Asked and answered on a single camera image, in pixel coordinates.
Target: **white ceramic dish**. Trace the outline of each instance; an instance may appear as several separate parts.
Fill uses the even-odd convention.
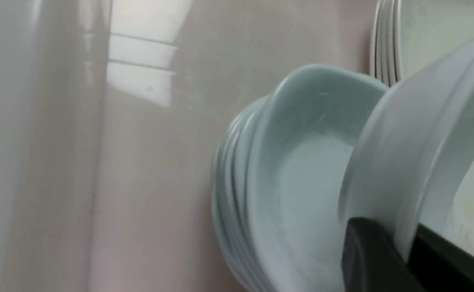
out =
[[[381,9],[381,81],[390,86],[388,75],[388,16],[391,0],[385,0]]]
[[[375,73],[376,73],[376,78],[378,80],[380,80],[381,82],[383,81],[383,69],[382,69],[382,63],[381,63],[381,58],[383,57],[383,54],[382,54],[382,49],[381,49],[381,45],[382,45],[382,35],[383,35],[383,31],[382,31],[382,27],[383,27],[383,9],[384,9],[384,6],[385,6],[385,2],[386,0],[379,0],[380,1],[380,5],[379,5],[379,12],[377,14],[377,32],[376,32],[376,39],[375,39],[375,42],[376,42],[376,45],[375,45]]]
[[[340,217],[374,218],[407,260],[419,220],[443,230],[473,160],[474,39],[383,96],[350,158]]]
[[[474,0],[399,0],[399,63],[409,77],[474,37]]]
[[[215,154],[212,160],[212,166],[211,166],[212,181],[214,184],[213,190],[212,190],[213,194],[212,194],[212,199],[211,199],[211,216],[213,219],[213,225],[215,227],[216,236],[219,240],[219,246],[222,250],[224,260],[226,261],[226,264],[228,265],[229,269],[235,275],[238,281],[244,287],[246,287],[246,289],[254,291],[256,290],[256,288],[250,285],[246,277],[244,277],[244,275],[242,274],[241,271],[244,270],[244,268],[238,262],[237,256],[235,255],[235,252],[233,252],[233,248],[231,247],[231,244],[229,243],[230,239],[225,229],[224,216],[222,216],[221,214],[220,204],[218,202],[218,196],[216,193],[216,191],[218,190],[216,175],[218,172],[217,164],[220,161],[221,159],[220,155],[222,154],[221,145],[222,145],[222,142],[219,143],[217,146],[217,149],[215,151]]]
[[[386,35],[387,39],[387,53],[386,57],[388,59],[388,80],[390,82],[390,86],[393,86],[397,83],[397,76],[396,76],[396,63],[395,63],[395,53],[394,53],[394,14],[395,14],[395,0],[388,0],[388,10],[387,10],[387,30],[388,33]]]
[[[311,65],[290,74],[266,101],[246,191],[252,243],[276,291],[343,290],[339,188],[386,90],[366,75]]]
[[[381,2],[383,0],[377,0],[375,6],[375,15],[374,22],[372,22],[372,30],[370,31],[370,76],[377,78],[376,66],[375,66],[375,56],[376,56],[376,42],[377,42],[377,23],[379,22],[379,9],[381,8]]]

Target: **ceramic dish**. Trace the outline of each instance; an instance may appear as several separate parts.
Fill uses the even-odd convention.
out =
[[[388,33],[386,35],[387,39],[387,53],[386,57],[388,59],[388,80],[390,81],[390,86],[393,86],[397,83],[397,76],[396,76],[396,61],[395,61],[395,54],[394,54],[394,8],[395,8],[395,0],[388,0],[388,10],[387,10],[387,18],[388,18],[388,25],[387,30]]]
[[[402,0],[395,0],[394,8],[394,60],[396,67],[397,81],[403,79],[402,63],[401,63],[401,2]]]
[[[242,221],[238,213],[239,207],[237,205],[238,201],[237,194],[235,193],[235,180],[233,173],[237,141],[240,137],[244,123],[248,120],[254,109],[255,107],[247,107],[244,109],[244,111],[242,111],[240,114],[242,117],[240,123],[238,123],[235,128],[236,132],[232,137],[230,137],[231,139],[229,140],[228,156],[226,157],[226,163],[224,164],[223,169],[225,186],[224,190],[226,194],[224,198],[226,198],[226,216],[229,220],[231,220],[231,226],[229,227],[229,230],[231,232],[231,238],[235,242],[240,262],[245,268],[249,281],[255,283],[258,286],[258,291],[265,292],[269,290],[270,285],[265,280],[265,277],[263,277],[263,273],[257,264],[255,253],[249,248],[250,245],[246,239]]]
[[[381,80],[385,85],[390,86],[390,78],[388,76],[388,17],[391,0],[385,0],[381,9]]]
[[[372,22],[372,30],[370,31],[370,68],[369,74],[370,76],[377,78],[377,74],[375,71],[375,56],[376,56],[376,41],[377,41],[377,23],[379,21],[379,9],[381,7],[381,2],[383,0],[377,0],[377,4],[375,6],[375,15],[374,15],[374,22]]]
[[[444,228],[474,160],[474,39],[383,96],[350,158],[339,215],[377,220],[407,260],[419,220]]]
[[[238,211],[240,215],[240,222],[243,225],[248,244],[250,242],[249,224],[246,210],[246,174],[248,172],[248,157],[249,148],[255,127],[257,125],[258,116],[265,103],[266,97],[260,98],[250,105],[252,113],[246,120],[237,143],[235,150],[235,163],[233,164],[233,173],[235,179],[235,193],[237,194]]]
[[[252,244],[276,291],[343,290],[339,188],[353,145],[386,91],[366,75],[310,65],[266,101],[246,195]]]

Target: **white bowl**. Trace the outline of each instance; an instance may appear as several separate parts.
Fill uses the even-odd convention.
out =
[[[241,224],[244,226],[247,240],[250,239],[246,210],[246,174],[248,172],[249,149],[251,147],[253,134],[255,133],[255,128],[257,127],[257,120],[266,98],[267,97],[259,98],[248,106],[248,108],[251,109],[251,112],[248,118],[246,118],[242,130],[240,131],[240,137],[235,149],[235,161],[233,163],[233,178],[235,181],[238,212]]]
[[[266,101],[248,161],[248,216],[278,292],[342,291],[339,188],[353,145],[387,87],[323,65],[296,70]]]
[[[473,159],[474,39],[383,96],[350,158],[339,214],[377,220],[407,259],[419,220],[443,230]]]

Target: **white wall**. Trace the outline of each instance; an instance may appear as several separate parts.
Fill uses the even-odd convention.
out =
[[[109,3],[0,0],[0,291],[85,291]]]

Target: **plate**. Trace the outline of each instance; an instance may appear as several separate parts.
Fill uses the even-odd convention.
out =
[[[377,22],[379,21],[379,9],[383,0],[377,0],[375,6],[374,22],[372,22],[372,30],[370,31],[370,76],[377,78],[375,56],[376,56],[376,42],[377,42]]]
[[[399,2],[399,59],[404,77],[419,72],[474,38],[474,1]]]
[[[473,160],[474,39],[383,96],[350,158],[340,217],[376,220],[407,260],[419,222],[444,228]]]
[[[388,0],[388,10],[387,10],[387,18],[388,18],[388,33],[387,37],[387,54],[386,57],[388,59],[388,78],[390,81],[390,85],[393,86],[397,83],[397,75],[396,75],[396,61],[395,61],[395,54],[394,54],[394,14],[395,14],[395,0]]]
[[[385,85],[390,86],[390,79],[388,77],[388,9],[390,5],[390,0],[385,0],[383,2],[383,7],[381,8],[380,20],[381,20],[381,81]]]
[[[382,69],[382,63],[381,63],[381,58],[383,57],[382,54],[382,27],[383,27],[383,8],[385,6],[386,0],[379,0],[380,1],[380,6],[379,6],[379,12],[377,14],[377,32],[375,34],[375,73],[376,73],[376,78],[380,80],[381,82],[383,81],[383,69]]]
[[[395,0],[394,8],[394,59],[397,81],[404,78],[401,60],[401,1]]]

